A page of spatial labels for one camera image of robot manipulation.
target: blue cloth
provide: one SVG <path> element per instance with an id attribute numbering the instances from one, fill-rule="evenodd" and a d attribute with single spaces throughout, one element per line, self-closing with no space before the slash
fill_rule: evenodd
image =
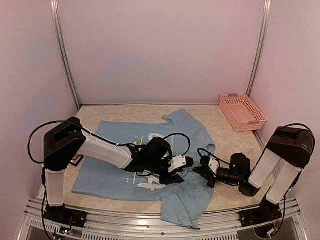
<path id="1" fill-rule="evenodd" d="M 205 127 L 186 110 L 180 109 L 162 117 L 167 123 L 145 124 L 102 121 L 97 134 L 114 142 L 147 144 L 154 137 L 184 133 L 190 137 L 187 156 L 200 166 L 198 148 L 214 153 L 216 146 Z M 180 135 L 167 139 L 174 155 L 183 154 L 187 140 Z M 107 162 L 87 157 L 82 165 L 72 192 L 95 197 L 126 201 L 162 201 L 161 219 L 179 226 L 199 229 L 198 220 L 206 211 L 213 189 L 207 181 L 191 169 L 180 173 L 185 182 L 160 185 L 156 176 L 139 177 Z"/>

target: metal corner post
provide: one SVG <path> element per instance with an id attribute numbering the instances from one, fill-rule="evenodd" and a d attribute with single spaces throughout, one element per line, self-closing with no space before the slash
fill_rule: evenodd
<path id="1" fill-rule="evenodd" d="M 69 60 L 68 60 L 68 56 L 67 56 L 66 46 L 65 46 L 65 42 L 64 42 L 64 36 L 63 36 L 63 32 L 62 32 L 62 27 L 61 27 L 61 20 L 60 20 L 60 15 L 59 15 L 58 0 L 50 0 L 50 4 L 51 4 L 51 11 L 52 11 L 52 17 L 53 17 L 56 38 L 57 38 L 58 46 L 60 49 L 63 67 L 65 70 L 68 85 L 71 90 L 74 104 L 76 106 L 76 109 L 79 111 L 82 105 L 80 102 L 80 98 L 79 98 L 79 94 L 78 94 L 78 91 L 76 88 L 75 81 L 74 81 L 72 73 L 71 73 L 70 64 L 69 64 Z"/>
<path id="2" fill-rule="evenodd" d="M 246 95 L 248 97 L 252 95 L 253 88 L 254 88 L 255 81 L 258 74 L 259 65 L 261 62 L 261 57 L 262 57 L 262 53 L 265 45 L 265 40 L 266 40 L 267 30 L 268 30 L 268 23 L 270 18 L 271 1 L 272 0 L 264 0 L 264 9 L 263 9 L 263 16 L 262 16 L 261 29 L 260 29 L 259 39 L 258 39 L 258 45 L 255 52 L 254 63 L 251 71 L 249 84 L 246 90 Z"/>

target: pink wall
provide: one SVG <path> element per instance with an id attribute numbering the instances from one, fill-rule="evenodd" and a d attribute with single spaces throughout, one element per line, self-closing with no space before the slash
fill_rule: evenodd
<path id="1" fill-rule="evenodd" d="M 76 113 L 55 36 L 50 1 L 0 1 L 0 239 L 13 239 L 41 167 L 27 156 L 31 131 Z M 42 135 L 33 142 L 43 159 Z"/>
<path id="2" fill-rule="evenodd" d="M 253 101 L 268 122 L 259 132 L 264 142 L 277 126 L 304 123 L 318 143 L 295 187 L 311 239 L 320 227 L 320 2 L 273 0 Z"/>
<path id="3" fill-rule="evenodd" d="M 246 92 L 264 0 L 59 1 L 83 104 L 217 104 Z"/>

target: pink basket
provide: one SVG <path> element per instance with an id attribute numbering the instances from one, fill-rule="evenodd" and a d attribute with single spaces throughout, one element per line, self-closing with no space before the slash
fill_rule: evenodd
<path id="1" fill-rule="evenodd" d="M 260 130 L 267 121 L 245 94 L 221 94 L 219 106 L 235 132 Z"/>

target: table surface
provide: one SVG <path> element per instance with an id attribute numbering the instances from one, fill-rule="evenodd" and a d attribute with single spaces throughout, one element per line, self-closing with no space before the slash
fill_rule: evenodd
<path id="1" fill-rule="evenodd" d="M 243 153 L 251 159 L 251 169 L 262 151 L 251 131 L 234 132 L 219 106 L 211 105 L 120 105 L 120 106 L 84 106 L 77 117 L 81 124 L 95 132 L 100 121 L 160 124 L 165 123 L 163 115 L 184 108 L 199 120 L 216 145 L 215 155 L 227 162 L 234 153 Z M 161 202 L 121 201 L 72 193 L 83 161 L 74 167 L 69 165 L 64 175 L 64 199 L 67 205 L 106 211 L 126 213 L 161 213 Z M 215 185 L 212 200 L 207 211 L 222 211 L 243 208 L 259 204 L 274 181 L 270 176 L 266 184 L 255 197 L 246 197 L 231 187 L 218 182 Z"/>

